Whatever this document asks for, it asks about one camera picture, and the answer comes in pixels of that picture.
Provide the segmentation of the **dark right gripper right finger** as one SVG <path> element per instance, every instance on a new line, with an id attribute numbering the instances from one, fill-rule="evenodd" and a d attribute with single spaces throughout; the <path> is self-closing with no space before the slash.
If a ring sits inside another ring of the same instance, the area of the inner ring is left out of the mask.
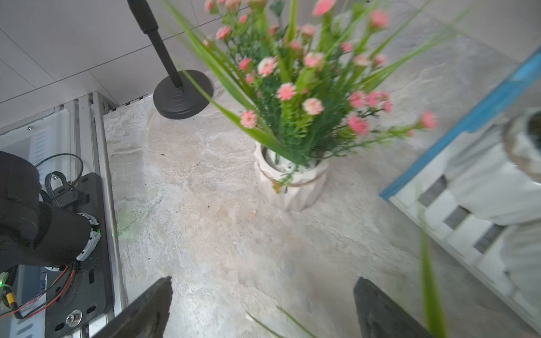
<path id="1" fill-rule="evenodd" d="M 372 281 L 360 277 L 353 294 L 362 337 L 433 337 Z"/>

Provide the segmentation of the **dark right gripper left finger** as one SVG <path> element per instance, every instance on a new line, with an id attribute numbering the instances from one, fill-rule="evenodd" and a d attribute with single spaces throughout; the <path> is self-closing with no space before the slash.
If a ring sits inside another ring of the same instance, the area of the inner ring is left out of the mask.
<path id="1" fill-rule="evenodd" d="M 95 337 L 163 337 L 172 298 L 172 277 L 158 279 Z"/>

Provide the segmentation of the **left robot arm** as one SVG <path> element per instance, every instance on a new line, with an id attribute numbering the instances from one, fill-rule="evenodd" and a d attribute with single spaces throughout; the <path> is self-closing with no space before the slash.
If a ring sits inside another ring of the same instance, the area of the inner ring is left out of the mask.
<path id="1" fill-rule="evenodd" d="M 58 268 L 85 261 L 101 239 L 99 222 L 78 211 L 86 201 L 73 181 L 53 171 L 40 179 L 36 165 L 1 153 L 1 270 L 19 265 Z"/>

